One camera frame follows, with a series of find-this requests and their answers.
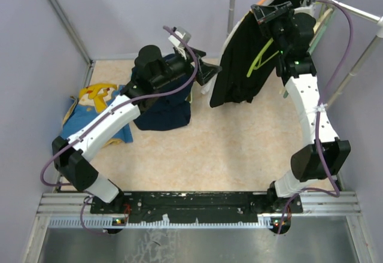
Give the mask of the dark navy t-shirt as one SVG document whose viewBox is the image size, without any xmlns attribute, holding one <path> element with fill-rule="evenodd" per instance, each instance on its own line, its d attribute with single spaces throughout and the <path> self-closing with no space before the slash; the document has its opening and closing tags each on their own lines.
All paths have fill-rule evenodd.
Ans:
<svg viewBox="0 0 383 263">
<path fill-rule="evenodd" d="M 187 96 L 193 83 L 188 82 L 190 78 L 185 75 L 170 82 L 166 78 L 167 65 L 163 58 L 160 53 L 145 55 L 141 52 L 132 68 L 131 81 L 139 89 L 137 97 L 167 94 L 135 103 L 139 105 L 141 115 L 134 122 L 142 131 L 169 131 L 184 127 L 190 122 L 191 107 Z"/>
</svg>

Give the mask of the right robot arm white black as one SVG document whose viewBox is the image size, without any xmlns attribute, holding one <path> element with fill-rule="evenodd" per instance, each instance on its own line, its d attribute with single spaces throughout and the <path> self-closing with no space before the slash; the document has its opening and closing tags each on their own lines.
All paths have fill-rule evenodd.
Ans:
<svg viewBox="0 0 383 263">
<path fill-rule="evenodd" d="M 287 211 L 292 198 L 310 190 L 311 184 L 332 182 L 351 146 L 333 129 L 320 96 L 317 70 L 308 52 L 315 35 L 314 17 L 296 12 L 289 1 L 251 9 L 262 35 L 277 47 L 276 74 L 294 103 L 302 129 L 303 147 L 292 155 L 290 170 L 268 189 L 268 207 L 279 213 Z"/>
</svg>

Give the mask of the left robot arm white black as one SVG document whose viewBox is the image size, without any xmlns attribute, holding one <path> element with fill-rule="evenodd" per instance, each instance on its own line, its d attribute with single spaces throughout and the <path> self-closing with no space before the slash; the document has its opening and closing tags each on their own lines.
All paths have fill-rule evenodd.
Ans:
<svg viewBox="0 0 383 263">
<path fill-rule="evenodd" d="M 88 125 L 64 139 L 52 143 L 54 166 L 76 190 L 103 201 L 112 213 L 124 207 L 123 192 L 91 164 L 95 154 L 122 127 L 144 114 L 158 99 L 170 93 L 161 89 L 183 76 L 189 82 L 205 85 L 222 69 L 203 61 L 205 52 L 184 46 L 175 48 L 165 59 L 158 46 L 143 47 L 135 59 L 135 72 L 114 101 Z"/>
</svg>

